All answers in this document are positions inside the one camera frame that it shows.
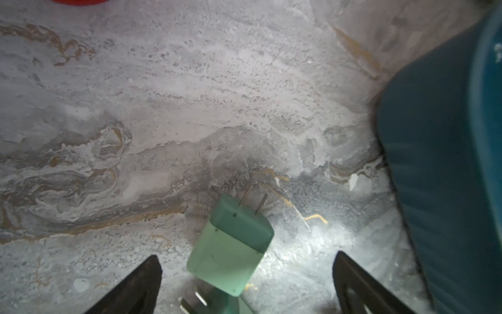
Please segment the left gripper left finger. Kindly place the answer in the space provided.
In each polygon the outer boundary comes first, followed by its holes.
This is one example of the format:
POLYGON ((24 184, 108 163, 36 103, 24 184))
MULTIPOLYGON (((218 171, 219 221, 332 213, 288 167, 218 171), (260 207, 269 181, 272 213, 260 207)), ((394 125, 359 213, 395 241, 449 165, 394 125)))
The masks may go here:
POLYGON ((158 257, 151 255, 85 314, 152 314, 156 307, 161 282, 162 267, 158 257))

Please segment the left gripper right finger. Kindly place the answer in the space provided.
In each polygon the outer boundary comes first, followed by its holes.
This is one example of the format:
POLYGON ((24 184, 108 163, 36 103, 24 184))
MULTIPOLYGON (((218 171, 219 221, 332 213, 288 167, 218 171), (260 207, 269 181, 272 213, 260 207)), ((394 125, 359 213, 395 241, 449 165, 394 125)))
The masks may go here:
POLYGON ((414 313, 343 251, 332 277, 342 313, 414 313))

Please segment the teal storage box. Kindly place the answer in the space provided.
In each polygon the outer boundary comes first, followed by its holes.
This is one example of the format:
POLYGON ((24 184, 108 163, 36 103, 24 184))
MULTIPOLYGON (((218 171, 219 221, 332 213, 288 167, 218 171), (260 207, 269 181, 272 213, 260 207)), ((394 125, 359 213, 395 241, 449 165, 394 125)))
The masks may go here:
POLYGON ((377 128, 438 313, 501 312, 501 6, 401 69, 377 128))

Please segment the green plug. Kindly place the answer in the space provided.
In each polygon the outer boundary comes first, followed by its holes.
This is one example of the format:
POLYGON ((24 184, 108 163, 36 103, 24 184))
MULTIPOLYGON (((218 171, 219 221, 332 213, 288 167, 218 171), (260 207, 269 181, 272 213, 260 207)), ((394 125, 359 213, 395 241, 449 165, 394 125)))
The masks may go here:
POLYGON ((187 270, 209 285, 238 297, 242 294, 275 232, 261 212, 268 200, 252 209, 240 199, 223 194, 216 202, 187 262, 187 270))
POLYGON ((198 287, 195 290, 197 304, 191 305, 184 298, 180 300, 180 309, 186 314, 253 314, 251 308, 240 296, 232 296, 217 288, 206 293, 198 287))

